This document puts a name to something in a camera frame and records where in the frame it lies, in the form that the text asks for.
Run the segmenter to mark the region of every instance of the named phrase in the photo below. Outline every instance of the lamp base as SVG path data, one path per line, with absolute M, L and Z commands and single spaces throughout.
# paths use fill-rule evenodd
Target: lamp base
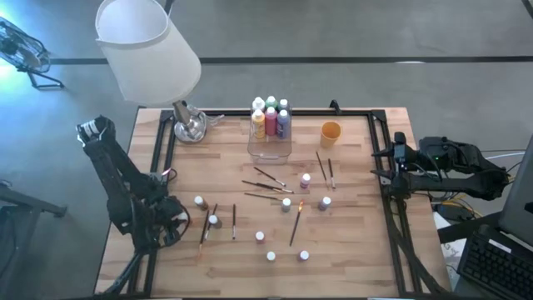
M 207 116 L 203 113 L 193 114 L 189 109 L 187 111 L 191 114 L 187 124 L 183 122 L 176 122 L 174 125 L 174 134 L 176 138 L 182 143 L 199 143 L 205 136 L 207 131 Z M 177 106 L 174 106 L 174 114 L 180 111 Z

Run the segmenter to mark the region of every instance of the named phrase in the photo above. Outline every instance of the orange cup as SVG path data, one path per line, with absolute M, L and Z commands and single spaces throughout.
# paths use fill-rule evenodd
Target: orange cup
M 338 122 L 325 122 L 322 125 L 320 135 L 320 145 L 324 148 L 329 148 L 338 140 L 342 135 L 342 128 Z

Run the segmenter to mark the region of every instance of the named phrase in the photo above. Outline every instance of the pink paint bottle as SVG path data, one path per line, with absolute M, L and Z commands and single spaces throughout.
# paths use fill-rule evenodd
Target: pink paint bottle
M 276 125 L 277 125 L 277 112 L 273 107 L 266 109 L 265 113 L 265 131 L 267 136 L 276 135 Z

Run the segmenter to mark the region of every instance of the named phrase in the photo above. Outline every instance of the white lampshade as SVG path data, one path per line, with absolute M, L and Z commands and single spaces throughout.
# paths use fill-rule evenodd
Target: white lampshade
M 127 101 L 172 103 L 198 83 L 198 56 L 156 1 L 105 0 L 96 28 L 97 43 Z

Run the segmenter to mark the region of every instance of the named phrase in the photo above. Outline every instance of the computer monitor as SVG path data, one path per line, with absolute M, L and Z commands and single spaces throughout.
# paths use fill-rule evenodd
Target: computer monitor
M 500 227 L 533 246 L 533 136 L 500 217 Z

